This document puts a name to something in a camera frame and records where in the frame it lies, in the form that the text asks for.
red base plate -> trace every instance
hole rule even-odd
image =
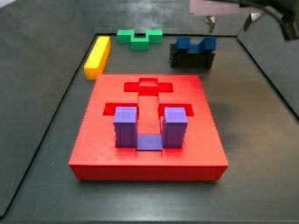
[[[116,148],[115,108],[140,106],[140,95],[158,97],[160,123],[164,107],[186,108],[188,127],[182,149],[136,151],[135,148]],[[138,128],[156,132],[156,127],[148,125],[147,128],[144,115],[140,123]],[[218,180],[227,167],[228,160],[198,75],[101,74],[97,77],[69,158],[69,168],[77,179]]]

blue block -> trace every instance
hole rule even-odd
[[[199,52],[200,52],[199,45],[191,45],[188,53],[199,53]]]
[[[136,107],[116,107],[115,113],[116,147],[136,147]]]
[[[191,38],[179,37],[174,45],[174,50],[178,53],[187,53],[187,51],[190,50],[190,47],[191,47]]]
[[[188,119],[184,108],[164,108],[163,147],[182,148]]]
[[[162,151],[162,135],[138,135],[138,151]]]
[[[218,39],[216,38],[206,38],[199,43],[199,52],[200,53],[211,53],[216,50],[218,47]]]

plastic block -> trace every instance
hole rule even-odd
[[[200,52],[199,45],[190,45],[190,50],[187,53],[199,53],[199,52]]]
[[[138,151],[162,151],[162,135],[138,135]]]
[[[200,43],[199,43],[199,52],[200,53],[211,53],[216,50],[216,43],[218,39],[216,38],[206,38]]]
[[[159,94],[159,104],[191,105],[194,115],[188,116],[182,149],[139,151],[115,145],[115,117],[103,115],[103,111],[111,102],[138,103],[138,93],[124,92],[124,85],[138,83],[140,78],[158,79],[158,85],[172,83],[172,92]],[[97,77],[69,158],[77,179],[214,181],[220,179],[227,167],[199,75],[103,74]]]
[[[120,44],[129,44],[131,38],[135,36],[135,30],[117,30],[116,41]]]
[[[184,108],[166,108],[163,118],[163,147],[182,148],[188,119]]]
[[[151,44],[163,43],[164,33],[162,30],[147,30],[146,36]]]
[[[146,51],[150,48],[148,37],[144,38],[131,38],[131,50]]]
[[[88,80],[95,80],[104,71],[111,49],[109,37],[99,37],[84,65]]]
[[[136,108],[117,107],[113,124],[116,147],[136,147]]]
[[[178,53],[187,53],[187,51],[190,50],[190,47],[191,47],[191,38],[179,37],[175,42],[174,50]]]
[[[156,96],[139,96],[138,134],[160,135],[159,101]]]
[[[170,48],[170,60],[172,68],[206,68],[211,69],[215,52],[176,52],[175,44]]]

